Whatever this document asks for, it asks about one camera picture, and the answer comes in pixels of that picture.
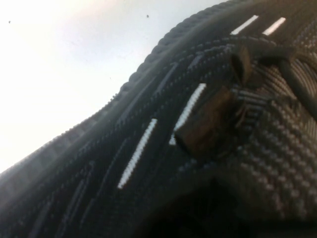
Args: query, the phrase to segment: shoelace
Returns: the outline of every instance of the shoelace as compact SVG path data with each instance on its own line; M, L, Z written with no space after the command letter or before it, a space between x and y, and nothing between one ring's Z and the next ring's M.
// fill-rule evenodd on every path
M284 78L293 94L297 97L298 101L302 104L306 111L317 122L317 102L314 100L314 98L312 98L308 90L302 85L300 80L294 74L291 66L291 63L298 59L299 61L307 64L317 73L317 62L308 53L293 47L275 47L273 49L260 51L260 53L257 53L257 55L258 64L267 67L273 65L278 67L281 76ZM247 47L244 46L238 47L232 54L231 64L241 84L246 84L252 74L250 59L250 52ZM188 131L188 128L191 126L190 124L185 124L183 128L180 128L175 133L178 144L186 152L191 153L194 157L207 152L211 146L217 146L217 141L221 139L219 135L223 134L221 130L226 130L228 127L230 127L230 124L233 123L236 125L240 120L243 119L243 107L237 107L237 104L234 102L234 97L232 94L230 94L229 89L225 87L223 87L214 97L211 105L213 105L213 108L209 108L209 113L217 115L217 119L215 119L212 124L209 125L209 129L212 128L210 130L212 133L209 133L209 135L201 134L188 139L188 136L186 137L185 134L192 134ZM221 120L224 115L226 115L227 118L228 115L233 115L232 113L228 113L230 110L233 110L234 114L238 117L235 117L234 120L229 120L227 122L225 122L223 119ZM286 227L283 227L283 225L280 224L274 229L268 229L268 227L262 226L258 229L257 235L254 237L317 237L317 229L314 229L314 225L311 226L311 224L301 224L298 222L295 224L296 225L293 225L294 230L289 231L287 230L290 228L289 224Z

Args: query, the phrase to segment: white wall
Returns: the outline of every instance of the white wall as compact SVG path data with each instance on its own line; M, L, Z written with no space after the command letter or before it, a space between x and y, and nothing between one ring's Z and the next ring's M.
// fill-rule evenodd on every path
M222 1L2 1L0 172L104 106L165 33Z

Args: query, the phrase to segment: black shoelace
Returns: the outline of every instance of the black shoelace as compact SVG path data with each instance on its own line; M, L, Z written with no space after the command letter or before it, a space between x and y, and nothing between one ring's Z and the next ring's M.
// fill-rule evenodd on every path
M299 78L294 74L292 71L291 64L295 60L299 60L305 64L307 64L310 68L312 68L317 73L317 62L304 51L300 51L296 48L292 47L274 47L273 49L268 50L259 50L260 52L257 52L256 54L252 52L255 56L255 59L257 59L258 64L264 65L264 66L276 66L279 69L279 72L281 76L284 78L287 85L292 90L293 94L297 97L298 101L302 104L302 106L306 109L306 111L312 116L312 118L317 122L317 102L314 98L309 94L308 90L302 85ZM233 66L234 72L238 80L242 85L245 85L251 75L252 75L252 66L251 66L251 56L249 50L247 47L238 47L232 54L231 57L231 64ZM238 110L242 111L241 108L237 108L236 106L229 107L230 103L232 103L232 97L230 96L229 90L226 90L226 88L223 88L221 91L220 98L217 98L217 100L214 100L214 104L217 107L217 115L225 114L223 112L223 109L221 108L221 105L219 102L223 100L223 108L231 108L234 109L236 112ZM238 123L239 120L232 120L227 123ZM195 139L188 139L183 137L184 133L181 131L182 129L179 129L180 133L176 134L176 140L178 144L188 153L191 153L193 156L195 156L195 153L202 154L201 150L208 150L208 145L206 143L212 143L211 146L215 147L217 145L216 141L218 140L218 135L222 134L221 129L219 130L219 127L225 126L226 123L223 122L213 122L213 125L210 125L210 127L214 127L214 129L211 129L213 132L212 135L208 135L209 137L206 140L206 135L201 135L201 137L197 137ZM193 140L199 140L199 146L197 144L193 143ZM223 216L221 215L221 212L219 214L216 214L216 216L219 216L219 219L221 220ZM299 221L293 221L293 222L281 222L281 223L263 223L263 224L248 224L248 229L246 224L241 223L241 221L237 218L232 216L227 217L228 220L230 220L233 224L231 227L234 229L233 231L223 231L221 233L210 232L208 228L206 228L205 225L202 225L201 220L193 219L187 214L187 218L185 219L187 223L183 222L183 224L190 224L187 225L187 228L191 231L195 231L195 235L192 236L186 236L185 234L181 237L198 237L198 238L208 238L208 237L255 237L255 238L293 238L293 237L299 237L299 238L310 238L310 237L317 237L317 226L315 225L314 221L312 223L307 222L299 222Z

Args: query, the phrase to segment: sneaker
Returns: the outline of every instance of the sneaker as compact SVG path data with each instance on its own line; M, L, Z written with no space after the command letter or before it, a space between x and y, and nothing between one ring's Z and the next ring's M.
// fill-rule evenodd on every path
M0 175L0 238L317 236L317 0L230 0Z

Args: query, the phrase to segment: textured fabric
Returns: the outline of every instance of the textured fabric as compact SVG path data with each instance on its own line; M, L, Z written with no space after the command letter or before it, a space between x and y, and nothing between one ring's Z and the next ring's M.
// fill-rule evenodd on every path
M286 100L271 101L249 142L221 165L220 178L237 189L255 219L316 220L317 145L303 114Z
M210 166L197 168L195 160L173 144L173 133L216 88L235 80L229 62L234 47L241 42L250 48L293 45L309 49L316 57L316 7L316 0L234 0L185 20L160 41L146 64L105 109L1 175L0 237L131 237L158 193ZM253 16L258 18L232 34ZM284 23L271 34L263 34L281 17L286 19ZM312 80L316 72L299 61L292 68L316 96L317 85ZM267 96L261 96L258 102L283 95L296 100L276 67L253 64L253 70L258 78L265 79L261 95ZM247 100L257 95L252 92ZM317 136L316 123L301 105L297 107L291 109L277 100L265 110L255 108L264 112L261 123L267 133L257 127L261 136L257 137L256 131L252 136L258 141L250 141L239 151L241 155L247 153L241 156L244 163L236 162L241 170L234 164L229 167L236 176L244 171L239 178L246 184L239 188L261 189L271 182L283 189L280 201L271 197L277 197L276 190L262 191L268 196L262 211L274 211L281 218L313 217L309 206L316 205L314 185L300 193L301 201L294 198L308 183L313 184L316 172L312 144ZM256 122L254 118L253 126L259 126ZM275 139L272 133L280 137ZM292 151L290 146L268 150L261 146L260 138L290 143L302 150ZM254 150L259 155L251 156ZM295 160L277 175L274 169L282 168L279 160L268 160L266 155L274 158L275 151L287 157L291 153ZM127 165L130 168L123 176ZM282 180L291 178L289 173L294 170L302 177L294 177L290 187L283 187ZM254 173L261 176L269 172L273 172L274 181L265 181L265 176L258 178L258 183L245 179L250 176L255 180ZM123 178L128 179L120 188ZM248 194L248 199L254 198L255 207L266 204L257 194Z

